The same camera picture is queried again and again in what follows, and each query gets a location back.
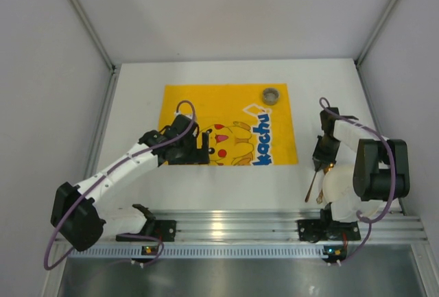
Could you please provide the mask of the small grey cup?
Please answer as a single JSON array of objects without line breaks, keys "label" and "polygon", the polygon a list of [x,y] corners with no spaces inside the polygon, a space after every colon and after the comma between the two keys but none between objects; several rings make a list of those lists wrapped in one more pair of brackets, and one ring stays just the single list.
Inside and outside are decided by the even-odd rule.
[{"label": "small grey cup", "polygon": [[280,91],[277,88],[265,88],[262,92],[263,103],[268,106],[273,106],[278,103],[280,95]]}]

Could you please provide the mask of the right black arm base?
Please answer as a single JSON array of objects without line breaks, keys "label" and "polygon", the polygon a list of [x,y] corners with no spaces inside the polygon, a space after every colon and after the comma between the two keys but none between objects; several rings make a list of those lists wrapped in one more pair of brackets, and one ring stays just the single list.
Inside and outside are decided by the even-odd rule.
[{"label": "right black arm base", "polygon": [[297,221],[300,241],[359,241],[361,235],[357,222],[338,222],[332,218],[330,209],[321,209],[318,219]]}]

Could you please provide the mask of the copper fork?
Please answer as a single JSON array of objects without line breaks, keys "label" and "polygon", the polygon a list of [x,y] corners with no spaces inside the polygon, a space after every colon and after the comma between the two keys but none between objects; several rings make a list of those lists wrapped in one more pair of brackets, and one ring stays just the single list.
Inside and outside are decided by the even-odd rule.
[{"label": "copper fork", "polygon": [[323,166],[323,164],[320,164],[320,165],[315,169],[315,171],[314,171],[313,178],[312,178],[312,180],[311,180],[311,183],[310,183],[310,185],[309,185],[309,188],[308,188],[307,194],[306,194],[306,196],[305,196],[305,203],[308,203],[308,201],[309,201],[309,199],[310,199],[310,195],[311,195],[311,192],[312,192],[312,189],[313,189],[314,182],[315,182],[315,180],[316,180],[316,176],[317,176],[318,172],[322,169],[322,166]]}]

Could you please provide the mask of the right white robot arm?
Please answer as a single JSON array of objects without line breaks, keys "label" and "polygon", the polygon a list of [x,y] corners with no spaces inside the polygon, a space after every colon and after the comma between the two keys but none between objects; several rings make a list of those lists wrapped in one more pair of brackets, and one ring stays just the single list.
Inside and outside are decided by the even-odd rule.
[{"label": "right white robot arm", "polygon": [[333,220],[378,222],[410,191],[407,143],[341,116],[337,108],[324,108],[320,122],[323,134],[312,160],[316,171],[329,170],[322,190]]}]

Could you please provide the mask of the copper spoon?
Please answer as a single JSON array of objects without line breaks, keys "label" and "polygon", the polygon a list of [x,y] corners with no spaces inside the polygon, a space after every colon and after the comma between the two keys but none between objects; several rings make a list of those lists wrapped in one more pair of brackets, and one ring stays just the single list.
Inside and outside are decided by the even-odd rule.
[{"label": "copper spoon", "polygon": [[[331,163],[330,165],[325,167],[323,169],[323,176],[326,176],[334,168],[334,166],[335,166],[335,164]],[[322,204],[323,201],[324,201],[324,190],[323,190],[323,184],[321,184],[318,197],[316,198],[316,202],[317,202],[317,204]]]}]

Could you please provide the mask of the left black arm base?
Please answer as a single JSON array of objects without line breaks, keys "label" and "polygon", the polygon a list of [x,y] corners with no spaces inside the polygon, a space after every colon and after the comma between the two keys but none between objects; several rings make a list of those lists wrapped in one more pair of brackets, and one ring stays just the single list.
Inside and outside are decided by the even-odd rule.
[{"label": "left black arm base", "polygon": [[147,241],[147,237],[160,239],[163,242],[174,242],[176,236],[176,220],[157,219],[156,216],[141,204],[133,204],[132,208],[142,213],[145,223],[138,233],[123,233],[116,236],[116,241]]}]

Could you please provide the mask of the white paper plate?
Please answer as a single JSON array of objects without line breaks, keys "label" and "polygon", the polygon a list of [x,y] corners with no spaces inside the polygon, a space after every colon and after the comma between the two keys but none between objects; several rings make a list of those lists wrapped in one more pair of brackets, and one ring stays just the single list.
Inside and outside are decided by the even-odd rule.
[{"label": "white paper plate", "polygon": [[353,188],[354,165],[335,166],[322,181],[324,199],[330,204],[332,218],[338,222],[356,222],[357,212],[373,216],[383,201],[362,201]]}]

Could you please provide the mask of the yellow Pikachu placemat cloth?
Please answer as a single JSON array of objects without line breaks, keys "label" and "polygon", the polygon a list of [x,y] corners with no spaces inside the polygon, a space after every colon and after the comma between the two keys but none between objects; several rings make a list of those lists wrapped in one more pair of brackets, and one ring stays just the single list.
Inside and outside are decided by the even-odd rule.
[{"label": "yellow Pikachu placemat cloth", "polygon": [[209,159],[217,166],[296,165],[298,152],[285,84],[274,84],[279,99],[263,101],[267,84],[167,85],[158,126],[177,113],[196,115],[209,134]]}]

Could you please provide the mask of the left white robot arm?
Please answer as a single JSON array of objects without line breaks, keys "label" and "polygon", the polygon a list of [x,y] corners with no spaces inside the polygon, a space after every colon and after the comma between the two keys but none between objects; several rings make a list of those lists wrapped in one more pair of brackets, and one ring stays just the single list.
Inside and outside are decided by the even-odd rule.
[{"label": "left white robot arm", "polygon": [[77,251],[105,237],[139,234],[150,218],[140,204],[112,212],[110,203],[137,178],[161,165],[206,165],[209,134],[185,115],[146,132],[121,158],[90,178],[57,188],[51,224]]}]

